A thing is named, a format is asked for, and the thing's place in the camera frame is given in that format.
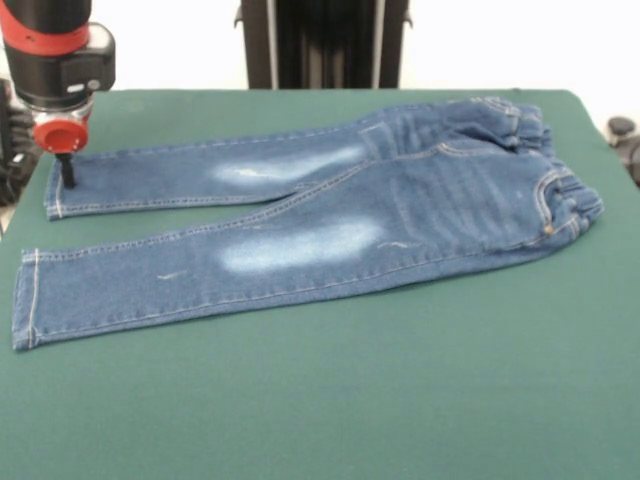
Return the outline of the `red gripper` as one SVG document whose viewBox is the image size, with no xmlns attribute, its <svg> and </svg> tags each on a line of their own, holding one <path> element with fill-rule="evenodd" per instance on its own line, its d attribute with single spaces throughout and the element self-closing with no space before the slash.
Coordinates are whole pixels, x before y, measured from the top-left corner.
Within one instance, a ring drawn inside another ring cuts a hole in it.
<svg viewBox="0 0 640 480">
<path fill-rule="evenodd" d="M 59 154 L 60 172 L 66 189 L 76 186 L 72 154 L 89 141 L 88 116 L 42 113 L 34 118 L 33 138 L 45 152 Z"/>
</svg>

